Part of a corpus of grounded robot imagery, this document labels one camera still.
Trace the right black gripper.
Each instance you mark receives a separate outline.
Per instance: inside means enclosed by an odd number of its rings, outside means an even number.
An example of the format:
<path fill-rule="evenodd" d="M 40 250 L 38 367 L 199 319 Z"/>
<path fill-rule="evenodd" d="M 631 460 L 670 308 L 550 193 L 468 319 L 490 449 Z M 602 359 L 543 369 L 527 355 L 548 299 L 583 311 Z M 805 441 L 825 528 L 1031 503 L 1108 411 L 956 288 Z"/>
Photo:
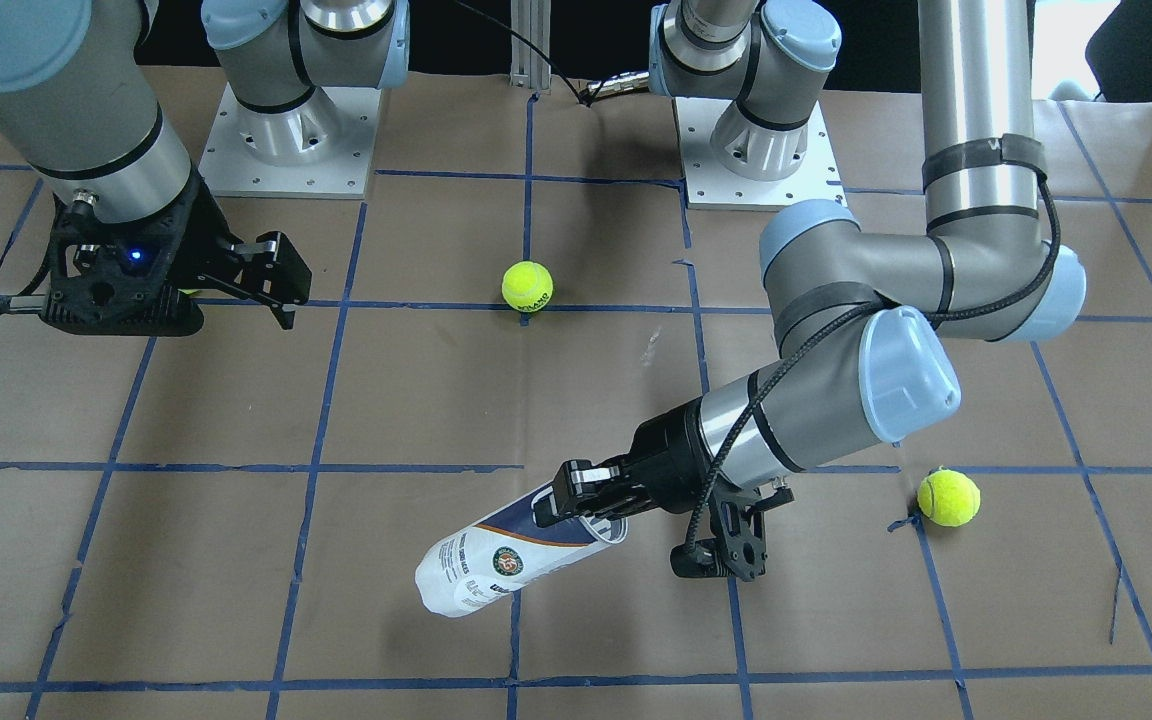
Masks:
<path fill-rule="evenodd" d="M 312 272 L 291 238 L 266 232 L 238 242 L 200 172 L 191 167 L 182 190 L 161 209 L 172 241 L 172 260 L 161 295 L 215 290 L 268 306 L 280 328 L 294 327 L 294 314 L 306 304 Z"/>

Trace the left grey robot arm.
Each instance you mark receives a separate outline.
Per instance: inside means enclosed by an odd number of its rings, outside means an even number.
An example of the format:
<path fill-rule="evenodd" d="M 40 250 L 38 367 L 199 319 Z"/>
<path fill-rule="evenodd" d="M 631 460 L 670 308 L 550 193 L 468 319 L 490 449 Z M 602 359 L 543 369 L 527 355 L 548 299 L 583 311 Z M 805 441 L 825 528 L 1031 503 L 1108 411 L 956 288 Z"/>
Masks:
<path fill-rule="evenodd" d="M 1087 290 L 1061 241 L 1030 105 L 1023 1 L 918 5 L 925 232 L 869 233 L 840 202 L 778 211 L 759 240 L 778 363 L 644 420 L 630 450 L 570 461 L 540 526 L 695 511 L 955 414 L 942 338 L 1038 341 Z"/>

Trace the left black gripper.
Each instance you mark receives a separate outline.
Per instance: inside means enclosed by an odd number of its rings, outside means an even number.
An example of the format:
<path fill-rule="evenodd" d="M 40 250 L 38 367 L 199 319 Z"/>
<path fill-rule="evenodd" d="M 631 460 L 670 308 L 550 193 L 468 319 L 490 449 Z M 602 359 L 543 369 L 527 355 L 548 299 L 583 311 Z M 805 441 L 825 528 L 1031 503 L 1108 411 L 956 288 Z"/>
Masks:
<path fill-rule="evenodd" d="M 562 462 L 532 505 L 540 528 L 576 518 L 622 518 L 645 488 L 654 507 L 692 511 L 702 500 L 712 454 L 702 430 L 699 406 L 677 406 L 635 430 L 627 461 L 586 458 Z"/>

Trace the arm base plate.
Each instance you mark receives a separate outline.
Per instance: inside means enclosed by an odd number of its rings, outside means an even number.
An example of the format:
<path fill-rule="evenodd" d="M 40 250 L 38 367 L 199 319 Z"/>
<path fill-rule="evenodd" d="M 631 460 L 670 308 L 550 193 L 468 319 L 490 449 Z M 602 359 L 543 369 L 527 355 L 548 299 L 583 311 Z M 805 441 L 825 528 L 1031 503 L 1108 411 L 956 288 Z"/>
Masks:
<path fill-rule="evenodd" d="M 198 170 L 212 195 L 364 200 L 384 91 L 317 88 L 300 108 L 244 108 L 225 88 Z"/>
<path fill-rule="evenodd" d="M 723 99 L 676 97 L 673 109 L 690 209 L 778 211 L 810 199 L 846 206 L 819 104 L 788 131 L 755 126 Z"/>

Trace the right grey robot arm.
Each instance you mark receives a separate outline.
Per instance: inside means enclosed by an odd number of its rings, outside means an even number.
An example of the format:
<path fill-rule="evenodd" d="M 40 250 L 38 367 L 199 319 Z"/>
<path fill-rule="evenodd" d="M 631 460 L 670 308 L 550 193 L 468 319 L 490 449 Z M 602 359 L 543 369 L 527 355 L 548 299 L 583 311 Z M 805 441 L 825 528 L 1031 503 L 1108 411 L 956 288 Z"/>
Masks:
<path fill-rule="evenodd" d="M 0 316 L 71 334 L 182 338 L 195 291 L 268 306 L 289 329 L 312 272 L 291 240 L 230 232 L 229 196 L 361 197 L 385 88 L 410 67 L 407 1 L 205 1 L 227 94 L 200 160 L 134 60 L 156 1 L 0 1 L 0 132 L 55 217 Z"/>

